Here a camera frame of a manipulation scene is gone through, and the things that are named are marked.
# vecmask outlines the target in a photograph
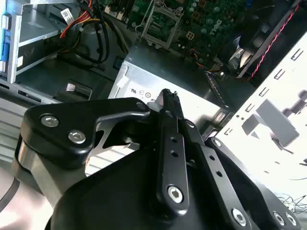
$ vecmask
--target yellow wire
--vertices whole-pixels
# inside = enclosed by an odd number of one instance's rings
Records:
[[[79,22],[79,23],[77,23],[77,24],[81,24],[81,23],[84,23],[84,22],[86,22],[86,21],[88,21],[90,18],[87,18],[87,19],[85,19],[85,20],[83,20],[83,21],[81,21],[81,22]]]
[[[85,20],[83,20],[83,21],[81,21],[81,22],[79,22],[77,24],[81,24],[81,23],[84,23],[84,22],[92,22],[92,21],[100,21],[100,19],[98,19],[98,18],[92,18],[92,19],[91,18],[87,18],[87,19],[85,19]],[[109,26],[108,23],[105,22],[105,24],[106,24],[107,27],[109,27],[109,29],[111,29],[111,27]],[[69,50],[67,50],[67,49],[62,51],[62,53],[68,53],[68,52],[69,52]]]

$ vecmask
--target motherboard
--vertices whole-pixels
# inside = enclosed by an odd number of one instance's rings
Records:
[[[246,0],[135,0],[126,23],[150,46],[210,69],[245,10]]]

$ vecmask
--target silver metal casing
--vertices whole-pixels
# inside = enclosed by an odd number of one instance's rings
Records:
[[[221,112],[205,73],[192,63],[142,42],[137,43],[124,60],[109,98],[137,97],[145,103],[154,102],[162,89],[177,92],[184,116],[201,128]]]

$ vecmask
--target black plastic bracket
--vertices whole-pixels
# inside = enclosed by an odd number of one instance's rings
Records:
[[[146,119],[149,114],[147,105],[136,98],[41,105],[26,111],[21,136],[29,148],[56,165],[78,168],[86,162],[94,147],[100,123],[112,129],[119,122]],[[41,120],[47,115],[55,117],[58,125],[44,125]],[[85,141],[72,142],[69,139],[72,130],[81,131]]]
[[[210,138],[206,145],[214,149],[220,159],[245,210],[260,229],[300,230],[295,215],[247,170],[244,164],[217,138]],[[245,182],[242,193],[242,181]]]
[[[189,208],[189,190],[184,139],[178,132],[182,111],[177,94],[163,90],[157,99],[164,105],[159,112],[158,175],[156,197],[168,218],[183,216]]]

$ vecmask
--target silver screw head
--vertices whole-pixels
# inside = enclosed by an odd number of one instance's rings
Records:
[[[280,223],[281,226],[284,226],[284,220],[277,212],[274,212],[274,216],[277,219],[277,221]]]
[[[236,208],[232,209],[232,216],[236,220],[236,222],[241,225],[242,227],[245,227],[247,222],[244,217],[244,215]]]
[[[75,144],[82,144],[86,140],[84,133],[79,130],[70,131],[68,134],[68,138]]]
[[[169,186],[167,189],[169,197],[177,204],[181,203],[183,200],[182,192],[179,188],[175,186]]]
[[[59,120],[56,117],[50,115],[43,116],[40,121],[44,126],[47,127],[56,127],[59,125]]]
[[[219,142],[218,140],[214,140],[214,142],[215,142],[215,144],[216,144],[218,147],[221,147],[221,146],[222,146],[221,142]]]
[[[188,126],[190,126],[191,128],[194,128],[194,127],[195,127],[194,124],[193,124],[192,122],[190,122],[190,121],[187,121],[187,124],[188,124]]]
[[[288,218],[288,220],[291,222],[291,224],[293,224],[293,226],[296,226],[296,220],[287,212],[284,213],[286,215],[286,217]]]

